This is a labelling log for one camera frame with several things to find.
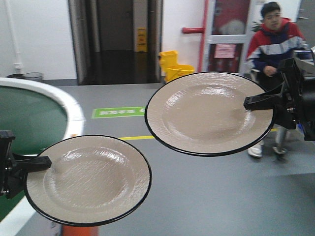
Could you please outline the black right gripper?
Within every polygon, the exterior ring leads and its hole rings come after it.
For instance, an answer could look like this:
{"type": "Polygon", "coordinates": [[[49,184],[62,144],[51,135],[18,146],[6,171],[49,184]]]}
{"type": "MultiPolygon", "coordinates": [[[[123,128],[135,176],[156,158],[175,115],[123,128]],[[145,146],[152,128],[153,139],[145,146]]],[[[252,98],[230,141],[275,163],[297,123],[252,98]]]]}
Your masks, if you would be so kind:
{"type": "Polygon", "coordinates": [[[264,93],[246,97],[246,110],[275,109],[275,123],[287,129],[300,125],[305,141],[315,140],[315,55],[310,49],[295,50],[280,62],[283,84],[264,93]]]}

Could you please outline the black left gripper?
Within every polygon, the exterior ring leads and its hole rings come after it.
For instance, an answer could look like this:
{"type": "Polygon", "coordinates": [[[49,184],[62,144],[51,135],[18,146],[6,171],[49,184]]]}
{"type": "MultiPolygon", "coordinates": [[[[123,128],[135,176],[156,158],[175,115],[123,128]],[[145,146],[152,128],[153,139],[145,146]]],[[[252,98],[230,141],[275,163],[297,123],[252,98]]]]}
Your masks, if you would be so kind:
{"type": "Polygon", "coordinates": [[[48,156],[27,156],[12,153],[15,136],[10,130],[0,131],[0,195],[12,199],[24,190],[25,174],[47,170],[48,156]]]}

